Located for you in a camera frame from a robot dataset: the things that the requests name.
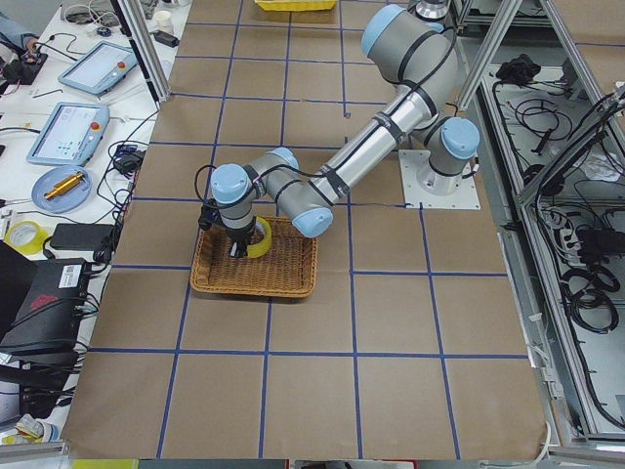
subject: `light blue joint cap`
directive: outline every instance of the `light blue joint cap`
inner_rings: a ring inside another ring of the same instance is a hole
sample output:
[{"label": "light blue joint cap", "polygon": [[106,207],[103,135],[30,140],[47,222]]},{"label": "light blue joint cap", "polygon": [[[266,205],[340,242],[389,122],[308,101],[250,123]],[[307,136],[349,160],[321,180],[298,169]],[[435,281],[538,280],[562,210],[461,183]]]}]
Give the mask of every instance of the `light blue joint cap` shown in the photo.
[{"label": "light blue joint cap", "polygon": [[329,208],[318,207],[298,215],[291,223],[305,237],[317,237],[330,228],[333,220]]},{"label": "light blue joint cap", "polygon": [[292,168],[300,169],[300,163],[297,161],[297,158],[293,154],[293,151],[291,151],[287,147],[278,147],[277,149],[271,150],[270,153],[273,153],[282,158]]},{"label": "light blue joint cap", "polygon": [[479,130],[469,119],[448,119],[442,125],[440,136],[447,151],[458,159],[469,159],[478,150]]},{"label": "light blue joint cap", "polygon": [[215,200],[223,205],[241,199],[250,187],[250,178],[238,164],[224,164],[211,177],[211,189]]},{"label": "light blue joint cap", "polygon": [[426,24],[430,29],[436,31],[437,33],[442,33],[442,31],[445,29],[445,26],[443,26],[439,22],[426,22]]},{"label": "light blue joint cap", "polygon": [[362,33],[362,40],[360,41],[360,49],[364,52],[364,55],[369,57],[369,52],[373,49],[375,41],[382,35],[391,21],[393,21],[397,15],[401,12],[405,12],[405,9],[399,5],[387,5],[382,10],[374,15],[367,27]]}]

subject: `black device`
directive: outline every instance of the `black device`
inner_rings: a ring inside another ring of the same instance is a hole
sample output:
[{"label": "black device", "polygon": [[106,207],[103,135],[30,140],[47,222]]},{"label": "black device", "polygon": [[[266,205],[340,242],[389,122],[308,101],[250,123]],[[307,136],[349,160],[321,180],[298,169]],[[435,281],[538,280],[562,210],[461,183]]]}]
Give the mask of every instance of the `black device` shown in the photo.
[{"label": "black device", "polygon": [[26,54],[21,59],[5,64],[2,74],[11,84],[19,82],[20,85],[32,85],[47,60],[48,54]]},{"label": "black device", "polygon": [[136,145],[118,145],[113,155],[113,168],[115,168],[119,174],[128,176],[144,164],[144,157],[146,152],[144,150],[137,149]]},{"label": "black device", "polygon": [[50,247],[72,251],[95,251],[112,234],[113,225],[59,223],[50,239]]},{"label": "black device", "polygon": [[176,47],[180,44],[180,40],[176,36],[165,31],[156,31],[154,33],[154,40],[169,47]]},{"label": "black device", "polygon": [[74,348],[89,283],[84,259],[30,261],[0,241],[0,348],[14,356]]}]

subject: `black power adapter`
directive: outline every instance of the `black power adapter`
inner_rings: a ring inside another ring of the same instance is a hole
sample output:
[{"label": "black power adapter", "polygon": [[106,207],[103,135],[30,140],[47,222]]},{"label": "black power adapter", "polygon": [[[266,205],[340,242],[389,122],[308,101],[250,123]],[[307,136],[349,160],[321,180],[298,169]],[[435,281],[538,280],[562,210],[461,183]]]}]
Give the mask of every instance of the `black power adapter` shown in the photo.
[{"label": "black power adapter", "polygon": [[169,47],[176,47],[180,44],[180,40],[176,36],[165,31],[156,31],[154,33],[154,40]]}]

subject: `cup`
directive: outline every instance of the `cup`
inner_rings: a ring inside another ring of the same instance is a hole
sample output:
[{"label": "cup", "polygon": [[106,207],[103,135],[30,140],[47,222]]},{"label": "cup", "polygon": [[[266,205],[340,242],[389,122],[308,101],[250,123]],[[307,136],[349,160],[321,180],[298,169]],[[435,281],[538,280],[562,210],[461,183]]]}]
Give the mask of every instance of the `cup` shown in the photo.
[{"label": "cup", "polygon": [[164,10],[154,12],[153,20],[156,21],[156,27],[158,30],[174,34],[174,25],[172,24],[172,14]]}]

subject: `table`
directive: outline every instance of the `table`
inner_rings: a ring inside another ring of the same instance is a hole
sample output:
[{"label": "table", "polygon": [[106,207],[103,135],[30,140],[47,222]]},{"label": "table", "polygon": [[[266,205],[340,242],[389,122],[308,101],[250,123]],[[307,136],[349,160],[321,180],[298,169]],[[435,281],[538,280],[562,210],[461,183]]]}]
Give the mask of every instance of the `table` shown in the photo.
[{"label": "table", "polygon": [[[189,8],[190,6],[186,6],[168,10],[172,13],[174,31],[179,37],[184,31]],[[103,40],[130,47],[128,38],[120,32],[119,26],[112,28],[110,37],[102,38],[93,33],[95,27],[92,25],[78,25],[62,21],[60,11],[61,9],[57,11],[44,29],[40,37],[41,42],[46,42],[54,34],[62,32],[73,34],[77,38],[69,48],[71,51],[87,52]],[[156,30],[155,21],[148,21],[147,25],[148,30]],[[67,44],[71,40],[72,37],[59,35],[50,42],[50,45],[65,51]],[[168,75],[168,71],[171,71],[177,48],[167,47],[155,41],[152,42]],[[48,54],[49,57],[34,83],[30,86],[10,86],[5,96],[0,99],[0,113],[26,112],[49,114],[54,106],[61,101],[108,105],[112,117],[122,118],[143,118],[143,116],[149,115],[156,110],[156,104],[151,98],[139,66],[131,70],[123,82],[119,83],[113,90],[98,98],[59,83],[58,76],[71,66],[72,61],[45,46],[41,48],[41,51]],[[55,90],[62,90],[62,92],[51,93]]]},{"label": "table", "polygon": [[63,430],[73,456],[538,453],[543,410],[483,192],[471,213],[406,209],[392,154],[334,207],[308,299],[189,288],[195,169],[280,145],[318,169],[394,95],[358,46],[383,5],[193,3]]}]

